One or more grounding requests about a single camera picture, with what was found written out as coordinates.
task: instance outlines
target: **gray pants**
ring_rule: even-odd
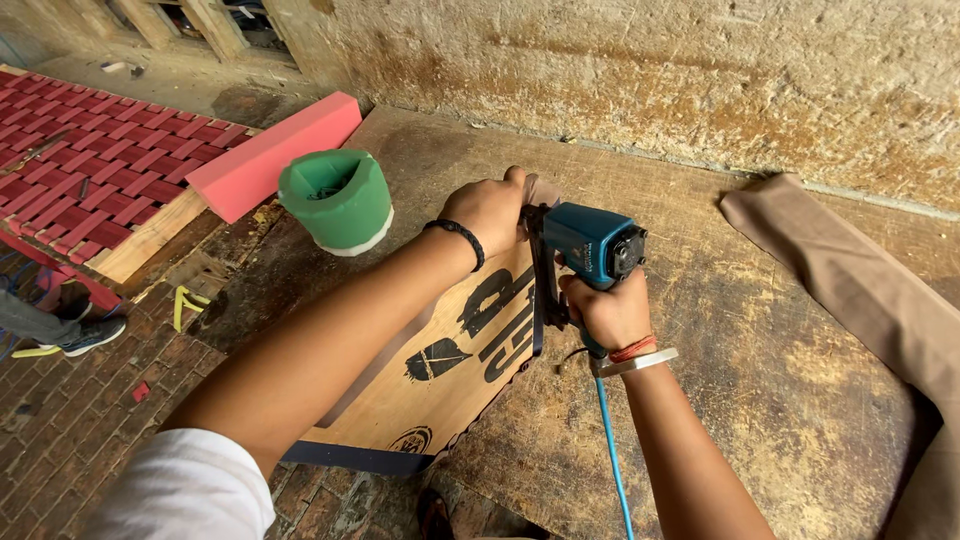
[[[6,277],[0,277],[0,328],[44,345],[80,339],[80,323],[61,320],[20,300],[7,291],[7,283]]]

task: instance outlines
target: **green plastic container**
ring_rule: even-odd
[[[277,195],[318,246],[341,257],[369,250],[394,220],[380,164],[362,150],[325,150],[291,161]]]

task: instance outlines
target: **wooden work table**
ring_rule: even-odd
[[[284,215],[192,333],[234,349],[413,237],[459,185],[520,164],[561,186],[564,200],[633,216],[650,231],[646,271],[660,343],[679,349],[674,373],[778,537],[870,537],[882,526],[904,467],[935,431],[936,411],[727,224],[716,204],[748,181],[380,107],[346,146],[371,152],[383,168],[397,216],[385,240],[361,257],[333,259],[294,243],[305,231]],[[818,198],[960,304],[960,224]],[[573,359],[562,375],[553,369],[577,347],[573,329],[548,330],[544,356],[437,466],[563,537],[622,538],[586,360]],[[611,380],[608,391],[637,537],[659,538],[623,385]]]

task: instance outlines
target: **brown fabric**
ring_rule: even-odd
[[[545,203],[547,205],[553,206],[560,200],[560,188],[555,185],[544,182],[540,180],[540,177],[536,174],[528,174],[526,182],[523,185],[523,204],[524,205],[539,205]],[[524,231],[520,226],[517,226],[517,237],[522,238]],[[423,330],[423,327],[430,322],[430,318],[433,316],[433,310],[437,306],[437,301],[440,300],[438,296],[430,303],[429,306],[425,307],[423,311],[417,314],[416,317],[407,326],[403,327],[397,335],[394,336],[390,342],[387,343],[387,346],[383,348],[380,353],[373,358],[370,362],[370,365],[360,374],[360,377],[357,378],[350,385],[350,388],[344,392],[344,395],[340,397],[340,400],[337,401],[336,405],[331,408],[323,418],[320,419],[315,426],[317,428],[329,428],[336,420],[340,417],[341,414],[347,407],[353,403],[353,400],[364,391],[368,384],[376,378],[376,376],[383,370],[383,368],[390,362],[390,359],[394,357],[397,351],[400,350],[400,347],[409,341],[413,336],[417,335],[418,332]]]
[[[720,203],[727,221],[803,281],[827,311],[944,418],[887,538],[960,538],[960,311],[873,240],[779,175]]]

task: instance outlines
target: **hand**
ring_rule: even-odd
[[[446,199],[440,219],[456,221],[473,233],[491,258],[516,245],[516,222],[526,174],[514,165],[503,181],[486,179],[457,189]]]
[[[593,290],[573,275],[560,276],[560,289],[570,306],[570,317],[583,322],[608,351],[619,351],[653,333],[647,303],[647,279],[638,266],[629,278],[606,291]],[[655,345],[643,353],[653,353]]]

